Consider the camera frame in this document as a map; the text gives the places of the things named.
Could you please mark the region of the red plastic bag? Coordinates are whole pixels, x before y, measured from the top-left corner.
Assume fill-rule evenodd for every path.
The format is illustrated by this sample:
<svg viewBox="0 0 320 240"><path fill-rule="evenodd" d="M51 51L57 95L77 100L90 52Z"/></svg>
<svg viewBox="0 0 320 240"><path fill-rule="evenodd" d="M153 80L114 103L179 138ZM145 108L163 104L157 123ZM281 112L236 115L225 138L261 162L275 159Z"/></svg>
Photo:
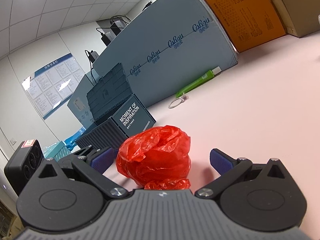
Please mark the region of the red plastic bag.
<svg viewBox="0 0 320 240"><path fill-rule="evenodd" d="M123 142L116 167L145 190L189 189L190 145L191 138L178 127L153 127Z"/></svg>

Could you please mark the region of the blue plastic package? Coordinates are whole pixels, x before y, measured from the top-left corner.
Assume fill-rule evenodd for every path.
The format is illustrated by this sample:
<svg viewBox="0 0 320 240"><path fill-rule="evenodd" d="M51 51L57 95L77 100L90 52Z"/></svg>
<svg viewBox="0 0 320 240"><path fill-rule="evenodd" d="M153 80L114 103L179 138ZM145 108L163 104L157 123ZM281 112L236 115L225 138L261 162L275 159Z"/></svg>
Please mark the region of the blue plastic package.
<svg viewBox="0 0 320 240"><path fill-rule="evenodd" d="M68 137L67 139L64 140L64 144L65 146L72 151L73 148L75 148L76 144L76 140L82 136L83 133L85 133L86 129L84 128L84 126L82 126L75 134L73 134L72 136Z"/></svg>

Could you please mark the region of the teal tissue box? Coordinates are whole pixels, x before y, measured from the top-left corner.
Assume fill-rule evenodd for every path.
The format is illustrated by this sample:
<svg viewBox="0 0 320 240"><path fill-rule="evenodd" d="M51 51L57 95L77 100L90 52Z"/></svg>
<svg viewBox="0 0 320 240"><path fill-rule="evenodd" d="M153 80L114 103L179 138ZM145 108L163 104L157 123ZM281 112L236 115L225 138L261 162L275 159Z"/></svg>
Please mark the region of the teal tissue box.
<svg viewBox="0 0 320 240"><path fill-rule="evenodd" d="M58 161L68 154L70 154L70 151L63 141L56 142L50 146L46 146L43 148L43 156L45 159L53 158Z"/></svg>

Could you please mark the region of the small blue-grey carton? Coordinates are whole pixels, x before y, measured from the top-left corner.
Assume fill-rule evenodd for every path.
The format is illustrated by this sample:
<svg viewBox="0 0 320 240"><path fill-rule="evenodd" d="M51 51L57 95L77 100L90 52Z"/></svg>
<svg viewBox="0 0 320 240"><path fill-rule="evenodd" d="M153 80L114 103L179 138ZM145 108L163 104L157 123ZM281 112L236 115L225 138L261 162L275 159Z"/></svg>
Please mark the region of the small blue-grey carton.
<svg viewBox="0 0 320 240"><path fill-rule="evenodd" d="M95 86L95 82L99 79L100 76L94 69L91 72L87 72L80 80L67 103L67 107L85 129L88 129L94 123L87 101L87 93Z"/></svg>

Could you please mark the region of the blue container storage box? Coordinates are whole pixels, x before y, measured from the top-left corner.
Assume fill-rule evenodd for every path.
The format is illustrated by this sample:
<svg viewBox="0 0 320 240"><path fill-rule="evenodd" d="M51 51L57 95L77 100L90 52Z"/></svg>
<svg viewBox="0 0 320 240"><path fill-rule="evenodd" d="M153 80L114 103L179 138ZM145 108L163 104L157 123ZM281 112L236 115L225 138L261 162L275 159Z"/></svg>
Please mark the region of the blue container storage box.
<svg viewBox="0 0 320 240"><path fill-rule="evenodd" d="M93 124L76 139L80 147L120 148L129 137L150 129L156 120L132 92L121 63L101 77L86 95Z"/></svg>

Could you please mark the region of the white rubber band loop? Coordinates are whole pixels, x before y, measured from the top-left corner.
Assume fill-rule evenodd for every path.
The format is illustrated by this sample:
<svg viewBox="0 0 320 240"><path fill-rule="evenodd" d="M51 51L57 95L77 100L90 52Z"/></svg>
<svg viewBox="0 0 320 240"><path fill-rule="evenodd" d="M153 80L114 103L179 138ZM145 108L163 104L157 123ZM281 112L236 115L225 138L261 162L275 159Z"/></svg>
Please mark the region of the white rubber band loop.
<svg viewBox="0 0 320 240"><path fill-rule="evenodd" d="M186 100L188 100L187 95L179 96L178 98L175 98L174 100L172 100L172 102L168 105L168 108L173 109L179 106L180 104L184 103Z"/></svg>

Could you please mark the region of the green tube white cap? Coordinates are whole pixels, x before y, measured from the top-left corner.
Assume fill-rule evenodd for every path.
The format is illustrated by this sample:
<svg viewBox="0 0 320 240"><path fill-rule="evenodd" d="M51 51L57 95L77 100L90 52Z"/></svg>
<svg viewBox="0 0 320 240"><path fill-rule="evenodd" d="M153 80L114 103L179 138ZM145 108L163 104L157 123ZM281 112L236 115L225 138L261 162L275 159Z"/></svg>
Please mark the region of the green tube white cap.
<svg viewBox="0 0 320 240"><path fill-rule="evenodd" d="M186 85L182 89L180 89L176 93L176 98L181 97L184 94L187 94L189 91L201 86L202 84L206 83L207 81L213 79L217 74L221 72L220 67L215 67L214 69L208 70L206 73L204 73L201 77L193 81L192 83Z"/></svg>

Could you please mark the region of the black power adapter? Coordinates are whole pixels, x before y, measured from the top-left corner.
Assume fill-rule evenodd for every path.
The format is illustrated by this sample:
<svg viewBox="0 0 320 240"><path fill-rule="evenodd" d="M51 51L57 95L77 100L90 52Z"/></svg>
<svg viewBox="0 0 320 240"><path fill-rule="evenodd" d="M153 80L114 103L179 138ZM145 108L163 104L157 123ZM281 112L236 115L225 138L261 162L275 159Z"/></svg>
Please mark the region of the black power adapter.
<svg viewBox="0 0 320 240"><path fill-rule="evenodd" d="M124 15L115 15L110 18L110 29L117 36L129 23L131 20Z"/></svg>
<svg viewBox="0 0 320 240"><path fill-rule="evenodd" d="M99 57L98 53L96 51L88 51L85 50L86 56L88 57L90 63L94 63L95 60Z"/></svg>
<svg viewBox="0 0 320 240"><path fill-rule="evenodd" d="M102 42L105 44L105 46L108 46L115 38L115 34L113 32L106 32L106 33L103 33L102 31L102 28L96 28L96 31L98 31L101 35L101 40Z"/></svg>

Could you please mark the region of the large blue-grey Cobou carton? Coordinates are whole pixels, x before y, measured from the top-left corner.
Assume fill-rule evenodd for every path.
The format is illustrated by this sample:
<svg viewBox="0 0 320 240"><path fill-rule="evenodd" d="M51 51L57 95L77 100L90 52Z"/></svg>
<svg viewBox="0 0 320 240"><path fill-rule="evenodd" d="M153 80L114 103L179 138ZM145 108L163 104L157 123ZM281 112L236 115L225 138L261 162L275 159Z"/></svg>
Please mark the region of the large blue-grey Cobou carton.
<svg viewBox="0 0 320 240"><path fill-rule="evenodd" d="M116 36L93 67L104 76L121 63L132 91L148 107L207 71L227 70L237 62L204 0L156 0Z"/></svg>

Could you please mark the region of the orange cardboard box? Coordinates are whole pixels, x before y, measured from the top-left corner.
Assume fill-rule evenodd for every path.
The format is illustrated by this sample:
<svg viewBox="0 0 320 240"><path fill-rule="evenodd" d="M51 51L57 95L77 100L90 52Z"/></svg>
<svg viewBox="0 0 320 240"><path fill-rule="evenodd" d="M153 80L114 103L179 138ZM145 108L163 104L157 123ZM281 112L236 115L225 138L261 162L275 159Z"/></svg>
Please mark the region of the orange cardboard box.
<svg viewBox="0 0 320 240"><path fill-rule="evenodd" d="M205 0L242 53L286 35L271 0Z"/></svg>

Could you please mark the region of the brown cardboard box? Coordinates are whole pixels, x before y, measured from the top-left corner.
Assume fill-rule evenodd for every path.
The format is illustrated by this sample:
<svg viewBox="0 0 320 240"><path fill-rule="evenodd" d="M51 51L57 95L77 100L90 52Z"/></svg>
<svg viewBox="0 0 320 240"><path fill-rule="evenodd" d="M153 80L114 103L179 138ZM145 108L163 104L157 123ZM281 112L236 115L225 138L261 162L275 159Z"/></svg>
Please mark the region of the brown cardboard box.
<svg viewBox="0 0 320 240"><path fill-rule="evenodd" d="M319 31L319 0L271 0L286 32L301 38Z"/></svg>

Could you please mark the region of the wall notice poster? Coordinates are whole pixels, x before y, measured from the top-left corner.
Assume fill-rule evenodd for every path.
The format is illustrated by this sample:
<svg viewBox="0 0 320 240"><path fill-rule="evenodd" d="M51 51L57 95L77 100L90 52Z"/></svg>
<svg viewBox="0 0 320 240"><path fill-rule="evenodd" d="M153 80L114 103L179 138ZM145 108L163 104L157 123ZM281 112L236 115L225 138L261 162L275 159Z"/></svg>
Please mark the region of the wall notice poster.
<svg viewBox="0 0 320 240"><path fill-rule="evenodd" d="M43 119L47 119L75 92L85 72L69 53L38 69L21 83Z"/></svg>

